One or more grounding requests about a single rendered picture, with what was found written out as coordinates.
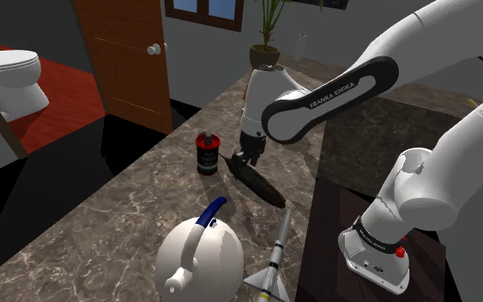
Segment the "dark oblong ribbed object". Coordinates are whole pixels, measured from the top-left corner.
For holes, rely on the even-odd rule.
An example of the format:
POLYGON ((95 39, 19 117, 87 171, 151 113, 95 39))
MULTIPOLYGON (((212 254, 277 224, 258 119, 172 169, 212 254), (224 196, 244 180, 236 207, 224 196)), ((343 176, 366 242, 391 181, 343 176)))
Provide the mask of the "dark oblong ribbed object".
POLYGON ((232 175, 262 200, 277 208, 286 207, 285 197, 264 176, 243 162, 242 157, 236 154, 230 158, 220 154, 220 157, 226 162, 232 175))

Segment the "red and black can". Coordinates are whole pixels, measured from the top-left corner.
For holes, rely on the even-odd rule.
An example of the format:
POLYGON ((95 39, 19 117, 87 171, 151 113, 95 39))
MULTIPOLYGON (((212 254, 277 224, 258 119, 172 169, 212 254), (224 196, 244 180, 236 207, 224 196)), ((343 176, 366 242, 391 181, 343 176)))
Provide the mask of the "red and black can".
POLYGON ((201 175, 209 176, 218 171, 220 138, 209 130, 196 138, 196 169, 201 175))

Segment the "potted green plant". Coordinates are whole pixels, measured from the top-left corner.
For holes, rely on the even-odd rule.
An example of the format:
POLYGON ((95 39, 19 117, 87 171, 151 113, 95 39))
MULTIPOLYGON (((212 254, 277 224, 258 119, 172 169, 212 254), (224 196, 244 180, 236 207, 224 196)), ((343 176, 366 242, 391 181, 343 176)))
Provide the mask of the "potted green plant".
POLYGON ((257 69, 260 65, 277 64, 281 51, 270 45, 276 23, 286 3, 291 0, 262 0, 262 28, 259 33, 263 36, 261 44, 254 44, 249 49, 251 67, 257 69))

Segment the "white toy rocket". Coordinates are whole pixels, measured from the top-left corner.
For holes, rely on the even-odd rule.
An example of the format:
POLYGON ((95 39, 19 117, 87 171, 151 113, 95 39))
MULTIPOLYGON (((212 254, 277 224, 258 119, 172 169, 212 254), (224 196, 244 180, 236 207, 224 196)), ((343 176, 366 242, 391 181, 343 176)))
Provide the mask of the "white toy rocket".
POLYGON ((272 298, 280 302, 291 302, 279 274, 290 223, 291 210, 288 209, 282 218, 268 267, 244 279, 244 284, 259 291, 257 302, 271 302, 272 298))

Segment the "wood framed window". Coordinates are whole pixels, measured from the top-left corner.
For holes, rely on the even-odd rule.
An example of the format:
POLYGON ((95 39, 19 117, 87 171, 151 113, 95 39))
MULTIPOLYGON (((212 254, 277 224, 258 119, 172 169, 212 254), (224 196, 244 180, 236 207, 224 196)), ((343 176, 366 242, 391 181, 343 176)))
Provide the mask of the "wood framed window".
POLYGON ((240 32, 245 0, 164 0, 167 17, 240 32))

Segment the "dark robot stand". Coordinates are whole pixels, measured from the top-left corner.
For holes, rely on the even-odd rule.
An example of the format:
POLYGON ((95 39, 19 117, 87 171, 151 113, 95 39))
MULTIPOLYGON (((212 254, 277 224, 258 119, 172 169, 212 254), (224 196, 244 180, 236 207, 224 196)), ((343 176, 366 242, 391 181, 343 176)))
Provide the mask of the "dark robot stand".
POLYGON ((325 177, 318 177, 311 204, 295 302, 462 302, 434 232, 414 229, 404 248, 410 256, 410 282, 401 295, 352 272, 337 239, 368 202, 325 177))

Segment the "brown wooden door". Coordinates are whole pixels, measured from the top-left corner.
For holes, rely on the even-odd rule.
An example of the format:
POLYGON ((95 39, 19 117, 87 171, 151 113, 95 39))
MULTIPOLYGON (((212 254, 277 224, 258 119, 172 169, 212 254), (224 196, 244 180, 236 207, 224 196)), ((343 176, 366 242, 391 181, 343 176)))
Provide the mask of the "brown wooden door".
POLYGON ((160 0, 69 0, 107 113, 173 131, 160 0))

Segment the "white toilet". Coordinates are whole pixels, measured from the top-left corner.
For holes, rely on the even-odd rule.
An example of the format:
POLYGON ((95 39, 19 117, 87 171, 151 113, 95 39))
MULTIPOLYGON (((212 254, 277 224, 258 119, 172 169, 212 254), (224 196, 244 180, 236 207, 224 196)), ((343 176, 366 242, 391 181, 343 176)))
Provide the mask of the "white toilet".
POLYGON ((49 105, 38 84, 41 62, 34 51, 0 51, 0 113, 18 138, 49 105))

